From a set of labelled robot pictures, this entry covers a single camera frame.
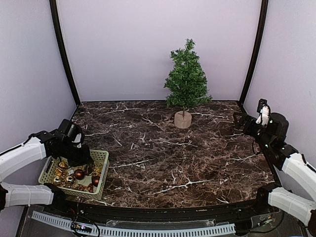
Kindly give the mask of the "small green christmas tree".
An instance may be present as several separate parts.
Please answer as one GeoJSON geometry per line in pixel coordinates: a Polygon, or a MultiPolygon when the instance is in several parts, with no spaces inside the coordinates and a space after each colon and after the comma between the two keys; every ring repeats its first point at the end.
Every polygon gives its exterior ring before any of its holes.
{"type": "Polygon", "coordinates": [[[186,39],[184,48],[170,52],[174,65],[164,83],[164,87],[170,91],[166,97],[167,106],[181,108],[174,115],[174,124],[180,129],[191,126],[192,115],[187,109],[212,100],[208,94],[206,74],[195,52],[195,44],[193,39],[186,39]]]}

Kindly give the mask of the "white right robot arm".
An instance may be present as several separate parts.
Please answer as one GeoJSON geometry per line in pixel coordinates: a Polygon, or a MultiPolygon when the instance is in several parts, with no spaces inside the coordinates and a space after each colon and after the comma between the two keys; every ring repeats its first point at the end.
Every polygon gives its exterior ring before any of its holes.
{"type": "Polygon", "coordinates": [[[233,114],[236,128],[252,136],[264,157],[278,170],[292,177],[312,198],[305,199],[278,184],[265,186],[253,201],[252,210],[263,214],[270,206],[277,207],[300,220],[311,235],[316,231],[316,169],[303,154],[285,142],[289,122],[279,113],[271,113],[267,124],[257,122],[246,113],[233,114]]]}

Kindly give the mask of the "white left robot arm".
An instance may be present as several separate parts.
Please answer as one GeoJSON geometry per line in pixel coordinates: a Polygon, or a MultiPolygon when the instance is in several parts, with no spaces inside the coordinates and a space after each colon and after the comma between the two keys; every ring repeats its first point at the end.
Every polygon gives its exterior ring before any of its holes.
{"type": "Polygon", "coordinates": [[[60,190],[54,185],[13,185],[5,178],[19,169],[44,158],[65,158],[70,166],[93,165],[90,149],[84,143],[81,128],[68,119],[62,120],[52,132],[40,131],[0,155],[0,208],[50,205],[59,215],[66,215],[70,205],[55,194],[60,190]]]}

